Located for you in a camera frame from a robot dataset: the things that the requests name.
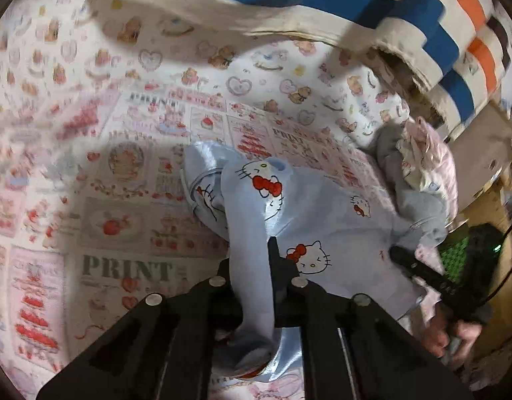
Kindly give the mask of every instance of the screw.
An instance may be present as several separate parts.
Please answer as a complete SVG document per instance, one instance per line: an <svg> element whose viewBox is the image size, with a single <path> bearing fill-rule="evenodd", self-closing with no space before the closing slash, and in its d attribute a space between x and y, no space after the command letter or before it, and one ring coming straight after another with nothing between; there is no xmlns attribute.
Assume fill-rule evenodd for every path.
<svg viewBox="0 0 512 400"><path fill-rule="evenodd" d="M163 298L158 293L152 293L151 295L148 295L145 299L145 302L150 305L151 307L155 307L156 305L161 304Z"/></svg>
<svg viewBox="0 0 512 400"><path fill-rule="evenodd" d="M306 287L308 285L308 280L302 277L294 277L291 279L291 284L293 284L295 287Z"/></svg>
<svg viewBox="0 0 512 400"><path fill-rule="evenodd" d="M354 295L353 299L356 305L359 305L360 307L367 307L371 303L371 298L363 293Z"/></svg>
<svg viewBox="0 0 512 400"><path fill-rule="evenodd" d="M226 284L226 280L223 277L217 275L216 277L211 277L209 279L209 284L212 287L221 287Z"/></svg>

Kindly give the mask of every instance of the hand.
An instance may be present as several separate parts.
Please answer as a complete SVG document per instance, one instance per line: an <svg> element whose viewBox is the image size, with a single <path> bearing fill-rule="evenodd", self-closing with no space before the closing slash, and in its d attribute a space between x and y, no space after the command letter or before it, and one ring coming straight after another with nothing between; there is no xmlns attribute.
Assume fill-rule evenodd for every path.
<svg viewBox="0 0 512 400"><path fill-rule="evenodd" d="M445 355L446 347L450 341L446 331L447 317L443 307L440 302L436 304L436 315L423 332L422 338L423 346L437 358ZM463 320L458 320L454 324L451 334L461 338L462 343L449 362L450 369L456 370L464 364L481 332L482 326L478 323L466 323Z"/></svg>

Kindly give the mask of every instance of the hello kitty pajamas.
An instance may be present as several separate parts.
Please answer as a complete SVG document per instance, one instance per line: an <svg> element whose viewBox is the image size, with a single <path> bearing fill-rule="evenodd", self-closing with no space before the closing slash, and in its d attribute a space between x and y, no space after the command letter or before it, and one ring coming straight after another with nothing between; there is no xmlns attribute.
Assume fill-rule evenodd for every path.
<svg viewBox="0 0 512 400"><path fill-rule="evenodd" d="M329 293L366 293L394 318L417 303L417 287L388 251L395 244L415 250L419 232L324 173L274 157L248 161L223 145L197 142L186 148L180 174L196 216L230 242L231 284L243 307L242 324L216 350L215 373L254 371L276 358L277 342L284 340L285 333L274 329L271 236L301 276ZM296 335L297 348L290 353L298 355Z"/></svg>

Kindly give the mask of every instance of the hello kitty print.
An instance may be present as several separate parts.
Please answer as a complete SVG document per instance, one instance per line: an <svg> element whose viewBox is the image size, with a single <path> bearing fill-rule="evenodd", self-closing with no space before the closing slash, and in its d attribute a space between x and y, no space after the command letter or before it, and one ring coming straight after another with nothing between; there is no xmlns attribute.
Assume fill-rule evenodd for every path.
<svg viewBox="0 0 512 400"><path fill-rule="evenodd" d="M217 196L214 194L210 183L207 184L204 188L201 185L196 187L196 193L202 197L204 205L209 210L215 221L217 221L218 214L225 214L224 206L222 206L222 204L219 204L217 201L215 201L214 204L214 200L217 198Z"/></svg>
<svg viewBox="0 0 512 400"><path fill-rule="evenodd" d="M287 260L293 260L301 274L319 274L330 264L330 256L323 251L320 240L311 245L298 244L295 248L287 250Z"/></svg>
<svg viewBox="0 0 512 400"><path fill-rule="evenodd" d="M371 217L371 206L369 202L362 196L353 196L350 203L354 206L354 212L361 217Z"/></svg>
<svg viewBox="0 0 512 400"><path fill-rule="evenodd" d="M252 180L254 189L260 193L261 198L266 199L266 221L280 212L284 204L283 187L275 174L274 167L269 162L253 161L245 164L236 173L240 179L248 177Z"/></svg>

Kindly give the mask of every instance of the bed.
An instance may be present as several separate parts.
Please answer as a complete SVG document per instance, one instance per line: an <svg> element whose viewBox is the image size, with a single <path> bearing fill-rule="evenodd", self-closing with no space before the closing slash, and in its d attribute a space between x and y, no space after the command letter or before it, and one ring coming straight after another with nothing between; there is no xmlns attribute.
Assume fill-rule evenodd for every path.
<svg viewBox="0 0 512 400"><path fill-rule="evenodd" d="M214 274L227 244L178 178L190 142L323 170L394 212L357 147L409 107L366 58L376 74L322 42L199 28L129 1L13 0L0 19L0 365L15 388L34 399L148 293ZM441 270L435 248L416 256ZM264 396L303 398L302 370L210 381L210 398Z"/></svg>

